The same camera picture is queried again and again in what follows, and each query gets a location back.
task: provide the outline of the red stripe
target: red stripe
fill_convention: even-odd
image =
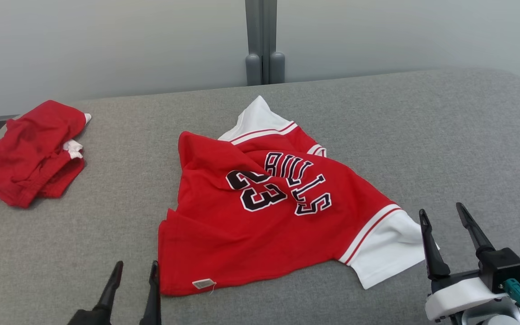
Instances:
[[[358,251],[358,248],[362,245],[362,243],[365,241],[365,239],[367,238],[368,234],[370,233],[370,231],[372,231],[374,229],[374,227],[376,227],[376,225],[378,225],[379,222],[381,222],[384,217],[388,216],[389,214],[391,214],[392,212],[396,211],[396,210],[402,210],[401,208],[394,208],[392,210],[390,210],[389,212],[386,212],[384,214],[384,216],[382,216],[380,219],[378,219],[377,222],[375,222],[372,227],[370,227],[369,231],[367,231],[367,233],[364,235],[364,237],[362,237],[361,239],[361,242],[358,243],[357,247],[354,249],[353,253],[350,255],[350,257],[344,262],[346,265],[348,265],[348,262],[350,261],[350,259],[352,259],[352,257],[354,256],[354,253],[356,253]]]
[[[277,130],[275,128],[267,128],[267,129],[264,129],[264,130],[258,130],[258,131],[252,131],[252,132],[248,132],[246,134],[243,134],[243,135],[240,135],[239,137],[235,138],[235,139],[232,139],[230,140],[230,142],[232,141],[236,141],[238,140],[239,138],[243,138],[244,136],[247,136],[247,135],[251,135],[251,134],[254,134],[254,133],[258,133],[258,132],[264,132],[264,131],[277,131],[277,132],[282,132],[284,130],[286,130],[287,128],[293,126],[294,122],[291,122],[289,125],[287,125],[287,127],[283,128],[282,130]]]

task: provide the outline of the t-shirt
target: t-shirt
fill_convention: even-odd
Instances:
[[[161,293],[278,278],[329,260],[364,288],[423,261],[420,226],[258,97],[218,140],[183,132],[178,207],[159,226]]]

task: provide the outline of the white clothing tag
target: white clothing tag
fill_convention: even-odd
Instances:
[[[192,284],[198,289],[203,289],[203,288],[208,288],[210,286],[215,285],[216,282],[212,281],[212,279],[204,279],[204,280],[194,281],[194,282],[192,282]]]

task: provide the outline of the bulls jersey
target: bulls jersey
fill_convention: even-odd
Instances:
[[[420,226],[258,97],[218,140],[183,132],[178,207],[159,226],[161,293],[337,260],[364,288],[423,261]]]

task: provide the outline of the red jersey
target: red jersey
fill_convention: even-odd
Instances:
[[[179,152],[179,205],[159,226],[162,294],[332,259],[369,288],[424,259],[419,225],[262,97],[219,140],[183,132]]]

